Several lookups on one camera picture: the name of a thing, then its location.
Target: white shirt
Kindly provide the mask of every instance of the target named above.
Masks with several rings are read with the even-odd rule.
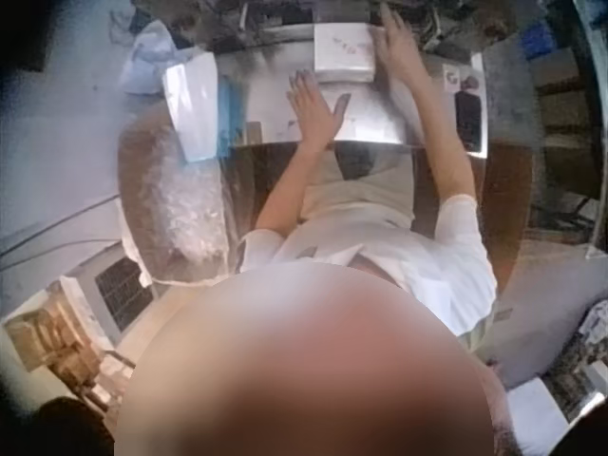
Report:
[[[489,316],[496,278],[477,220],[477,202],[459,195],[442,204],[435,239],[391,221],[379,204],[335,210],[298,226],[287,238],[255,230],[245,236],[242,272],[266,264],[313,260],[347,266],[356,255],[384,270],[455,334]]]

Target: beige pants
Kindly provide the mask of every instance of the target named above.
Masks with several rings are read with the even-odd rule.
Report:
[[[333,151],[327,151],[307,187],[301,217],[313,219],[329,211],[374,203],[398,212],[409,228],[414,219],[414,173],[410,153],[375,153],[370,173],[344,180]]]

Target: white cardboard box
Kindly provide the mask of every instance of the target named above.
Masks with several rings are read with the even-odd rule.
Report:
[[[376,72],[368,24],[315,24],[314,74],[320,83],[370,83]]]

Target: wire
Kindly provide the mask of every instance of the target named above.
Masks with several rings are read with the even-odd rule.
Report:
[[[81,209],[80,211],[77,211],[77,212],[75,212],[75,213],[73,213],[73,214],[71,214],[71,215],[69,215],[69,216],[67,216],[67,217],[63,217],[63,218],[61,218],[61,219],[59,219],[59,220],[55,221],[54,223],[51,223],[49,226],[47,226],[47,227],[43,228],[42,230],[40,230],[40,231],[38,231],[38,232],[34,233],[33,235],[30,235],[30,236],[26,237],[25,239],[20,240],[20,241],[19,241],[19,242],[17,242],[16,244],[11,245],[11,246],[10,246],[10,247],[9,247],[7,250],[5,250],[4,252],[0,252],[0,258],[5,257],[5,256],[6,256],[6,255],[8,255],[10,252],[14,252],[14,251],[15,251],[15,250],[17,250],[18,248],[20,248],[20,247],[22,247],[22,246],[26,245],[26,244],[27,244],[28,242],[30,242],[32,239],[36,239],[36,238],[38,238],[39,236],[43,235],[43,234],[44,234],[44,233],[46,233],[47,231],[52,230],[52,229],[53,229],[53,228],[55,228],[56,226],[59,226],[59,225],[61,225],[62,223],[65,223],[65,222],[67,222],[67,221],[69,221],[69,220],[72,220],[72,219],[74,219],[74,218],[76,218],[76,217],[80,216],[81,214],[84,214],[85,212],[88,212],[88,211],[90,211],[90,210],[92,210],[92,209],[95,209],[96,207],[103,206],[103,205],[104,205],[104,204],[106,204],[107,202],[110,202],[110,201],[112,201],[112,200],[115,200],[115,199],[117,199],[118,197],[119,197],[119,195],[117,194],[117,195],[113,195],[113,196],[111,196],[111,197],[109,197],[109,198],[102,199],[101,201],[96,202],[96,203],[94,203],[94,204],[91,204],[90,206],[87,206],[86,208]]]
[[[43,250],[42,252],[40,252],[36,255],[28,256],[26,258],[15,261],[14,263],[9,263],[6,266],[3,266],[2,268],[0,268],[0,273],[5,272],[7,269],[14,268],[15,266],[19,266],[20,264],[27,263],[28,261],[32,261],[33,259],[43,257],[44,255],[50,254],[50,253],[55,252],[60,249],[64,249],[71,245],[88,244],[88,243],[94,243],[94,242],[120,242],[120,241],[121,241],[120,239],[83,239],[83,240],[72,240],[71,242],[64,242],[62,244],[55,245],[54,247],[51,247],[49,249]]]

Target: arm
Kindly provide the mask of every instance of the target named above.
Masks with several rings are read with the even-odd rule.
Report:
[[[342,95],[331,112],[310,73],[298,73],[291,84],[292,91],[287,97],[297,117],[302,141],[256,222],[256,229],[271,230],[284,237],[297,225],[304,191],[322,154],[342,126],[350,100],[350,95]]]
[[[386,33],[376,37],[377,53],[389,74],[404,83],[418,107],[425,134],[428,164],[441,201],[455,195],[475,198],[475,180],[469,158],[456,128],[422,62],[411,31],[403,19],[381,6]]]

